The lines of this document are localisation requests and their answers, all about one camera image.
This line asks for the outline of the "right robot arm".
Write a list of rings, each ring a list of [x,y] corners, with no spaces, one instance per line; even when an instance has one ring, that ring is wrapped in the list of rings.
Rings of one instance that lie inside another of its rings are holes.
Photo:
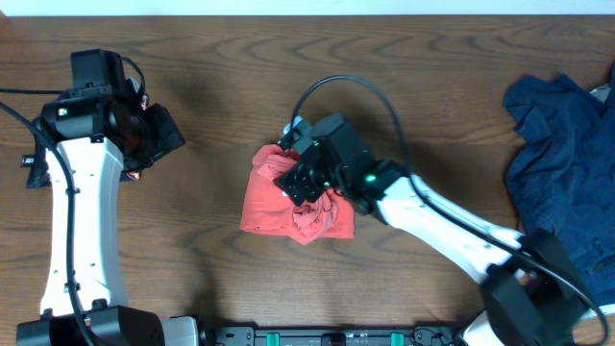
[[[299,156],[275,184],[297,206],[328,192],[361,214],[414,235],[480,286],[478,316],[454,345],[571,345],[589,295],[556,238],[488,222],[393,160],[377,160],[342,115],[291,121],[280,147]]]

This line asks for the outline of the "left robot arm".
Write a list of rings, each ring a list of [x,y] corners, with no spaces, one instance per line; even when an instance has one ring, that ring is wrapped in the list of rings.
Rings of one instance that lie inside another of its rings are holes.
[[[40,317],[16,330],[20,345],[198,345],[192,316],[162,319],[132,308],[118,250],[118,192],[185,140],[151,104],[130,60],[93,49],[71,55],[73,85],[28,125],[30,188],[53,194],[52,251]]]

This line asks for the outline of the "red soccer t-shirt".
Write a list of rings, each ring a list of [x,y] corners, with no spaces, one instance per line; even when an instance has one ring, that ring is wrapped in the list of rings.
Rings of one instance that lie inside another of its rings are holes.
[[[332,190],[316,202],[297,207],[274,180],[287,172],[299,156],[276,144],[262,146],[252,158],[239,229],[258,235],[288,236],[302,245],[318,238],[352,239],[355,212]]]

